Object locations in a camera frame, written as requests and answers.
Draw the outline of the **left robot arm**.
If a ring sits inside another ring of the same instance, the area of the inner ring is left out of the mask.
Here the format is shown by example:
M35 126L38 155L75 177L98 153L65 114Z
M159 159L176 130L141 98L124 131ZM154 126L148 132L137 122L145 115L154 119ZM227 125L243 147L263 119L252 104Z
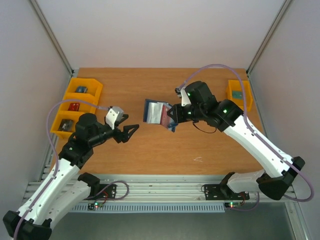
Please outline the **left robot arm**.
M118 107L108 111L105 123L98 122L93 113L82 114L45 180L17 211L9 210L4 215L8 235L14 240L48 240L58 222L76 204L96 199L102 192L100 179L87 172L79 175L65 193L62 190L93 155L94 147L109 139L117 143L129 141L140 126L125 125L119 129L128 117Z

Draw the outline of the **blue card holder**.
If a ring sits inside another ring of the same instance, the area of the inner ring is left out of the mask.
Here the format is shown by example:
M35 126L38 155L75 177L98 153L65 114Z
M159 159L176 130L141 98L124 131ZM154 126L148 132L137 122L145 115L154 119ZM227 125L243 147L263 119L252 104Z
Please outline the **blue card holder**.
M172 107L167 102L146 99L144 102L143 122L147 124L161 125L171 132L176 131L176 126L167 126L167 111Z

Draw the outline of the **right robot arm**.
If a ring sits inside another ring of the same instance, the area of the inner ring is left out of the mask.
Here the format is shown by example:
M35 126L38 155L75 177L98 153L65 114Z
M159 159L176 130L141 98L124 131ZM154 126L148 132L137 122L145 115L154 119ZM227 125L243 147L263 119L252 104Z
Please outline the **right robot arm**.
M276 201L285 196L297 171L305 165L301 157L291 157L277 148L233 101L217 101L205 82L196 81L183 87L180 96L181 103L167 112L175 125L204 121L238 142L263 168L256 172L228 173L220 182L220 192L226 199L246 191L260 191Z

